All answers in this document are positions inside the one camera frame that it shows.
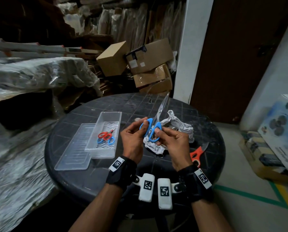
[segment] round table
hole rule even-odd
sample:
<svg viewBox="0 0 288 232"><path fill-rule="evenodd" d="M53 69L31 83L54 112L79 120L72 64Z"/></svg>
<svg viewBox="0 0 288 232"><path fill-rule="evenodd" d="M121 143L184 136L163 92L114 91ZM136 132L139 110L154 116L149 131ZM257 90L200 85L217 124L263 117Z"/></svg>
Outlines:
<svg viewBox="0 0 288 232"><path fill-rule="evenodd" d="M87 170L55 171L55 165L79 126L82 123L96 123L102 111L121 111L121 131L135 118L154 117L163 99L163 96L152 94L117 94L95 99L72 110L57 123L46 142L45 163L54 183L74 200L88 205L104 186L110 165L123 154L123 145L119 136L115 159L91 160ZM175 116L182 122L193 126L195 142L189 144L190 152L209 142L207 150L200 157L201 169L207 178L215 183L225 161L225 145L219 130L195 108L173 98L169 98L161 113L160 121L168 117L168 110L173 110ZM140 188L131 184L122 197L120 208L126 214L134 214L136 218L152 218L160 214L169 214L171 211L158 209L157 179L169 178L172 183L176 183L178 182L177 172L173 169L167 151L164 156L157 156L145 147L143 149L144 155L137 166L136 174L142 176L144 173L150 173L155 176L152 202L139 201ZM172 201L173 210L179 206L189 205L179 194L174 194Z"/></svg>

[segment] clear plastic box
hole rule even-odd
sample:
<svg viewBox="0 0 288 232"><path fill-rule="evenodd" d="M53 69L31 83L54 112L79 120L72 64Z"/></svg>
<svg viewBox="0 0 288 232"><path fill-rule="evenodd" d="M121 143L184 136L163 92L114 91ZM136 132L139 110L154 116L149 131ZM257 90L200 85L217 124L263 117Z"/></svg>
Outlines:
<svg viewBox="0 0 288 232"><path fill-rule="evenodd" d="M85 151L90 152L92 159L112 159L115 157L121 115L122 112L101 112L85 148ZM111 130L114 130L112 136L115 138L115 143L109 145L107 141L104 141L102 144L98 144L98 135L101 132L110 132Z"/></svg>
<svg viewBox="0 0 288 232"><path fill-rule="evenodd" d="M55 170L86 170L90 152L85 151L88 139L96 124L81 124L55 166Z"/></svg>

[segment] black wrist strap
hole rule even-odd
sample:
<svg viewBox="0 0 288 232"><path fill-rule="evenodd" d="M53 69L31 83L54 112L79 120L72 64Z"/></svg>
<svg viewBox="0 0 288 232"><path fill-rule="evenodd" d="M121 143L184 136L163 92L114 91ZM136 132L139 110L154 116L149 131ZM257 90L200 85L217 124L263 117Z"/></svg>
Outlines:
<svg viewBox="0 0 288 232"><path fill-rule="evenodd" d="M135 179L137 164L125 156L118 157L111 165L110 169L114 170L108 173L106 183L115 184L126 191L126 187L129 186Z"/></svg>
<svg viewBox="0 0 288 232"><path fill-rule="evenodd" d="M182 191L186 194L190 203L200 199L213 201L214 195L212 187L206 189L199 178L194 173L198 167L194 164L178 171L179 182Z"/></svg>

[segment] brown door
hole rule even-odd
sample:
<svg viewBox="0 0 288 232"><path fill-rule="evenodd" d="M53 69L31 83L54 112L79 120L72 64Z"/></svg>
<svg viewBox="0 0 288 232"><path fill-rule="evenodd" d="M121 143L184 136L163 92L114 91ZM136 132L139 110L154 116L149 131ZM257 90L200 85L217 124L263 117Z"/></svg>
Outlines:
<svg viewBox="0 0 288 232"><path fill-rule="evenodd" d="M288 0L214 0L190 104L238 123L288 26Z"/></svg>

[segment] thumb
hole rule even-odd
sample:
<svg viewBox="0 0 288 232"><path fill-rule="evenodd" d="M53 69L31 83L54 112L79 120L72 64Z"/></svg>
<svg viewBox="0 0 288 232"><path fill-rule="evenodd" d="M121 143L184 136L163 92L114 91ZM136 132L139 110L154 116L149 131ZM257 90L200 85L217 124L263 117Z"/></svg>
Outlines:
<svg viewBox="0 0 288 232"><path fill-rule="evenodd" d="M162 130L160 130L159 128L155 129L155 135L157 137L160 137L162 140L167 141L169 140L170 136L168 136L165 132L163 132Z"/></svg>
<svg viewBox="0 0 288 232"><path fill-rule="evenodd" d="M148 125L149 125L149 122L147 120L144 120L142 128L138 130L137 132L135 132L135 134L137 134L139 137L143 137L148 129Z"/></svg>

